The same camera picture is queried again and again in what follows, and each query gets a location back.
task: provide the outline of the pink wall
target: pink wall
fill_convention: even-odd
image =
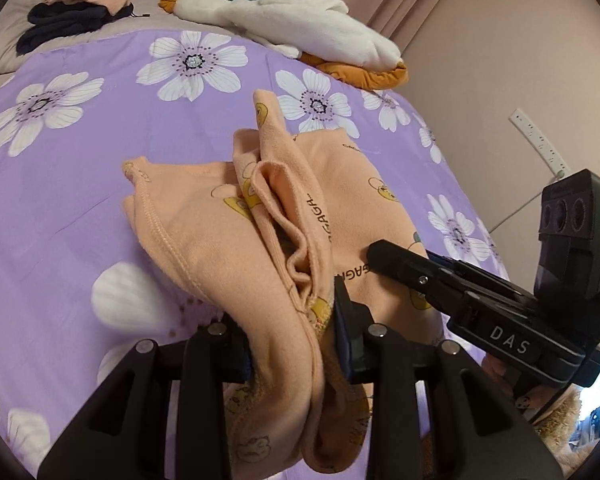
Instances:
[[[423,114],[491,228],[552,174],[508,117],[522,108],[573,171],[600,175],[600,7],[595,0],[441,0],[407,47],[400,92]],[[493,232],[532,288],[540,199]]]

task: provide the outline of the cartoon duck print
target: cartoon duck print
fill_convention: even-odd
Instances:
[[[249,209],[262,203],[262,200],[260,200],[260,197],[256,195],[256,192],[251,185],[251,175],[253,174],[255,166],[256,163],[251,162],[250,164],[247,164],[244,170],[242,170],[242,177],[244,178],[244,182],[242,183],[242,195],[244,196]]]
[[[268,436],[250,438],[244,444],[238,444],[236,455],[243,462],[255,464],[264,460],[271,452],[271,444]]]
[[[516,400],[516,408],[519,410],[527,410],[531,407],[531,397],[523,396]]]
[[[327,323],[331,317],[332,307],[323,298],[315,298],[314,304],[308,313],[309,322],[314,327],[314,330],[321,334],[327,327]]]
[[[238,386],[225,400],[224,408],[234,415],[243,412],[247,408],[246,400],[250,395],[251,387],[248,384]]]
[[[236,196],[237,188],[231,184],[222,184],[211,190],[211,196],[214,198],[222,198],[235,212],[240,213],[247,220],[253,221],[249,206],[241,196]]]
[[[369,185],[375,189],[382,198],[391,200],[392,202],[400,202],[395,195],[391,192],[389,187],[379,178],[371,177],[369,179]]]
[[[409,297],[411,298],[411,304],[416,310],[427,310],[431,308],[431,305],[427,303],[427,300],[424,298],[424,294],[421,292],[417,292],[412,288],[409,289]]]
[[[269,109],[262,103],[256,103],[256,122],[259,128],[267,120],[267,115],[269,115]]]

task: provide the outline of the floral bedsheet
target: floral bedsheet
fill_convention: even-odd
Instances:
[[[34,474],[135,341],[186,338],[216,314],[139,247],[121,163],[230,160],[258,88],[293,134],[346,129],[429,250],[506,275],[424,119],[392,92],[214,33],[143,30],[33,56],[0,88],[0,435]],[[364,461],[342,474],[362,478]]]

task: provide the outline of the screw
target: screw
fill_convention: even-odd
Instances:
[[[136,352],[139,354],[147,354],[154,349],[154,342],[150,339],[142,339],[136,343]]]
[[[381,323],[373,323],[366,330],[374,337],[384,337],[386,335],[386,327]]]
[[[206,331],[211,335],[222,335],[226,332],[226,325],[220,322],[212,323]]]
[[[455,341],[451,341],[451,339],[443,341],[440,347],[444,352],[451,355],[456,355],[460,351],[460,345]]]

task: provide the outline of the power strip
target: power strip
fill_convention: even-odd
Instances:
[[[571,174],[571,170],[567,166],[567,163],[560,156],[551,141],[540,131],[535,124],[532,123],[528,115],[525,114],[520,108],[517,108],[513,112],[509,121],[525,136],[531,145],[534,147],[536,152],[542,157],[555,175],[557,180],[560,180]]]

